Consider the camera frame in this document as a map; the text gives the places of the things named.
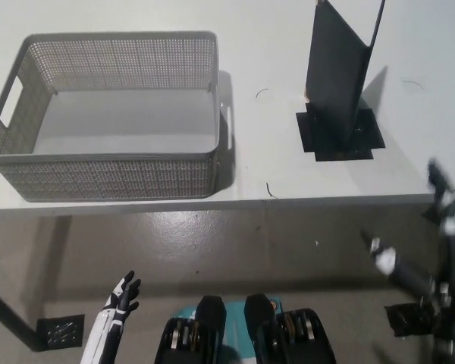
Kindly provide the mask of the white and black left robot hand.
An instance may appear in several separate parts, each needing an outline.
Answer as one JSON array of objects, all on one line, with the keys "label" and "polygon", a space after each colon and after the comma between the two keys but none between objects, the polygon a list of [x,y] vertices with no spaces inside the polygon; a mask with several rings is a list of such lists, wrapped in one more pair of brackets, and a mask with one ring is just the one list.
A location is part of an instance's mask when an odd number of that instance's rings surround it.
[{"label": "white and black left robot hand", "polygon": [[136,310],[141,280],[129,271],[109,294],[93,323],[81,357],[84,363],[114,363],[127,318]]}]

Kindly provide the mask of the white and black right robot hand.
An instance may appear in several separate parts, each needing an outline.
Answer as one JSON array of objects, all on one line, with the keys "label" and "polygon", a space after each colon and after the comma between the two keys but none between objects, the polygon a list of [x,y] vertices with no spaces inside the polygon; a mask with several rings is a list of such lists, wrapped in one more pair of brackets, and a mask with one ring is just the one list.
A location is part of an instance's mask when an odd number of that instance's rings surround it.
[{"label": "white and black right robot hand", "polygon": [[433,188],[433,211],[438,220],[438,272],[425,272],[404,259],[383,240],[361,231],[361,238],[378,271],[392,284],[417,298],[438,305],[434,336],[455,342],[455,187],[435,158],[428,161],[428,182]]}]

